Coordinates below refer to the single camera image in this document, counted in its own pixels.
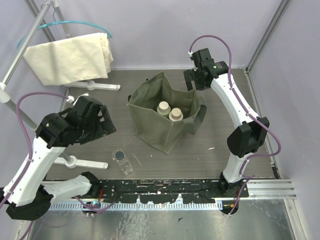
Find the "cream bottle with beige cap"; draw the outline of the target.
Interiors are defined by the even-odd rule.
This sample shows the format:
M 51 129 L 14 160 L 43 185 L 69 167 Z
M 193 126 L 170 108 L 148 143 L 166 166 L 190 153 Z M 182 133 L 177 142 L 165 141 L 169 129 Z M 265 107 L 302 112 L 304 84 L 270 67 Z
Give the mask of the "cream bottle with beige cap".
M 184 118 L 184 115 L 181 111 L 180 108 L 173 108 L 171 110 L 171 112 L 168 115 L 168 118 L 172 121 L 172 122 L 177 122 L 177 121 L 182 121 Z

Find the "green bottle with beige cap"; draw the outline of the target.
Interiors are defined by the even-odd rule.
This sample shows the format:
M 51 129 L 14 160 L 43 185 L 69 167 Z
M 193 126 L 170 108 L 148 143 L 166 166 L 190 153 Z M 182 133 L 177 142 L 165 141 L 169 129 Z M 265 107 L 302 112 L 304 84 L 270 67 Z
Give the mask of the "green bottle with beige cap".
M 168 102 L 166 101 L 161 101 L 157 108 L 156 108 L 156 111 L 158 114 L 160 114 L 161 116 L 163 117 L 166 117 L 168 118 L 169 117 L 169 114 L 171 112 L 171 107 L 170 105 L 168 104 Z

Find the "olive green canvas bag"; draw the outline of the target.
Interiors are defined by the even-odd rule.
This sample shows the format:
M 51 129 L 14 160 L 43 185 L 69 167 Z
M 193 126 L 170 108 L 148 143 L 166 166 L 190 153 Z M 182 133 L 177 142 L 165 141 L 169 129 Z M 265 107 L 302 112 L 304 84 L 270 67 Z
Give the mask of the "olive green canvas bag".
M 179 108 L 183 118 L 172 121 L 157 112 L 160 102 Z M 170 154 L 184 133 L 195 135 L 207 113 L 207 106 L 195 90 L 174 89 L 164 72 L 141 83 L 127 104 L 137 136 L 151 147 Z

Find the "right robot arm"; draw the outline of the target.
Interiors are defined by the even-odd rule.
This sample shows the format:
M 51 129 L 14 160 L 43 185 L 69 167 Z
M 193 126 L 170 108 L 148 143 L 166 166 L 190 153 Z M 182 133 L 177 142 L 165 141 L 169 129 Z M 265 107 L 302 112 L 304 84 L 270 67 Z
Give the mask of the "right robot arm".
M 270 122 L 250 107 L 228 65 L 224 61 L 214 61 L 208 48 L 190 51 L 189 57 L 194 66 L 183 72 L 187 89 L 212 89 L 224 104 L 234 125 L 234 131 L 227 138 L 230 156 L 218 181 L 220 193 L 231 197 L 244 179 L 242 174 L 248 158 L 264 144 Z

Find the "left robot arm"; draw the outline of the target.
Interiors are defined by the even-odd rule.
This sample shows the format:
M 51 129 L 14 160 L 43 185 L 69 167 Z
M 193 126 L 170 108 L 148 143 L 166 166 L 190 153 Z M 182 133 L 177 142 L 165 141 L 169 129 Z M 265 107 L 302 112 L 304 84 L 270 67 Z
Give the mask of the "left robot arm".
M 35 221 L 51 207 L 69 198 L 95 198 L 102 185 L 86 171 L 79 176 L 52 186 L 42 181 L 55 160 L 74 144 L 86 144 L 116 132 L 106 105 L 82 95 L 73 106 L 43 118 L 28 141 L 28 155 L 9 184 L 0 189 L 0 204 L 7 205 L 6 213 L 13 220 Z

